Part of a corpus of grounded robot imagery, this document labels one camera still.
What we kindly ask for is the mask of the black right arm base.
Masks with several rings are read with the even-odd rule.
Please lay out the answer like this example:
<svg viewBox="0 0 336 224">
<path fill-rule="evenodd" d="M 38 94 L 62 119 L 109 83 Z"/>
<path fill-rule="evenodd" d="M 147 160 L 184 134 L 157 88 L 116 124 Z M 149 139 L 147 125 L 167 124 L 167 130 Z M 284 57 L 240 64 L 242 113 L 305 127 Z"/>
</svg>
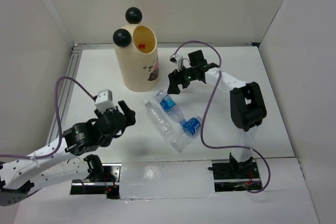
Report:
<svg viewBox="0 0 336 224">
<path fill-rule="evenodd" d="M 259 191 L 263 186 L 257 163 L 252 157 L 238 163 L 230 155 L 228 161 L 212 161 L 208 170 L 213 173 L 215 192 Z"/>
</svg>

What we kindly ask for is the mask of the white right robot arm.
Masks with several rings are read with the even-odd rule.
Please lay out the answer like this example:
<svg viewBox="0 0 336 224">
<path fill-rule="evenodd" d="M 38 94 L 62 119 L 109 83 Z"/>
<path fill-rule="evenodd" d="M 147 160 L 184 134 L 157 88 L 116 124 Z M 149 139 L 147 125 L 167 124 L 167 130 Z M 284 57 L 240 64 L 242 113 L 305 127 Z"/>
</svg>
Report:
<svg viewBox="0 0 336 224">
<path fill-rule="evenodd" d="M 191 81 L 198 80 L 212 85 L 213 91 L 203 114 L 201 125 L 201 142 L 210 149 L 224 149 L 220 146 L 210 146 L 204 141 L 205 120 L 209 107 L 217 90 L 229 95 L 230 117 L 239 129 L 237 145 L 227 146 L 229 155 L 229 172 L 235 178 L 242 177 L 247 172 L 247 166 L 253 162 L 252 146 L 257 127 L 267 115 L 266 106 L 260 86 L 256 82 L 247 83 L 224 72 L 219 65 L 209 63 L 204 66 L 180 67 L 169 73 L 168 94 L 180 94 L 179 85 L 187 88 Z"/>
</svg>

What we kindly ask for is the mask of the black left robot arm base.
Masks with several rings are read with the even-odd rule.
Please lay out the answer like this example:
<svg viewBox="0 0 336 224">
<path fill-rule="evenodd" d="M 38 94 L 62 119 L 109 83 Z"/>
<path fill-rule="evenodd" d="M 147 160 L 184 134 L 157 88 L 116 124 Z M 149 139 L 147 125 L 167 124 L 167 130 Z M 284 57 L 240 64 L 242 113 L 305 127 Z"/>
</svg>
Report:
<svg viewBox="0 0 336 224">
<path fill-rule="evenodd" d="M 120 199 L 121 164 L 103 164 L 93 154 L 85 158 L 89 175 L 71 183 L 71 195 L 105 195 L 107 199 Z"/>
</svg>

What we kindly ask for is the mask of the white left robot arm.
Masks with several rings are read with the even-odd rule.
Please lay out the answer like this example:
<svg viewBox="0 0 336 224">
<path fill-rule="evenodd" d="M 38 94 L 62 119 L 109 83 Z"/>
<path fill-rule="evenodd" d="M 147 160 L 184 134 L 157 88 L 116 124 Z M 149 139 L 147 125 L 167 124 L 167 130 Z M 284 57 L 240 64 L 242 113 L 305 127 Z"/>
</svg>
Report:
<svg viewBox="0 0 336 224">
<path fill-rule="evenodd" d="M 44 187 L 69 180 L 99 181 L 104 168 L 98 155 L 125 129 L 135 125 L 135 112 L 124 101 L 96 118 L 73 125 L 61 141 L 54 140 L 36 151 L 32 158 L 1 164 L 1 206 L 10 206 Z"/>
</svg>

